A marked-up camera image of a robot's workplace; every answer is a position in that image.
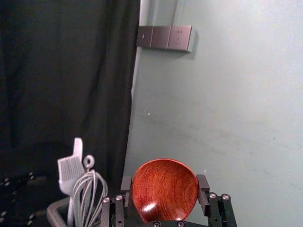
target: spoon bowl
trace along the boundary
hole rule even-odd
[[[144,223],[184,220],[198,197],[195,174],[174,159],[156,159],[143,164],[133,178],[132,198]]]

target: white wall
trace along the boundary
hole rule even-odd
[[[179,0],[197,50],[143,50],[125,175],[159,157],[232,196],[238,226],[303,223],[303,2]],[[198,206],[190,221],[205,223]]]

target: red wooden spoon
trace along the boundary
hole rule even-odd
[[[134,205],[144,223],[154,220],[184,220],[198,197],[195,174],[173,159],[143,164],[133,179]]]

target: wall outlet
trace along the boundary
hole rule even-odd
[[[192,26],[172,26],[168,49],[191,52],[194,33]]]
[[[188,26],[140,26],[137,46],[145,48],[192,52],[195,29]]]

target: dark fabric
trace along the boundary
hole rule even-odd
[[[120,187],[139,9],[139,0],[1,2],[0,149],[12,155],[1,157],[0,174],[18,157],[57,175],[50,156],[71,155],[81,137],[83,155],[95,157],[112,190]]]

